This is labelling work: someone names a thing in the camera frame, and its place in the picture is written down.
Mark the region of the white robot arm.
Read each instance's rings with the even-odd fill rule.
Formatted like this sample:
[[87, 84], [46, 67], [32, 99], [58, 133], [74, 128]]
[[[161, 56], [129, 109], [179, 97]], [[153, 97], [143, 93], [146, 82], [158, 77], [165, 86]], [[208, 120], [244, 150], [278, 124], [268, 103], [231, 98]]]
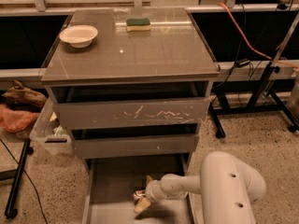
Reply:
[[133, 194], [135, 213], [141, 214], [152, 203], [181, 200], [188, 194], [202, 199], [205, 224], [256, 224], [252, 205], [266, 193], [263, 176], [237, 157], [223, 151], [206, 155], [199, 175], [147, 177], [147, 186]]

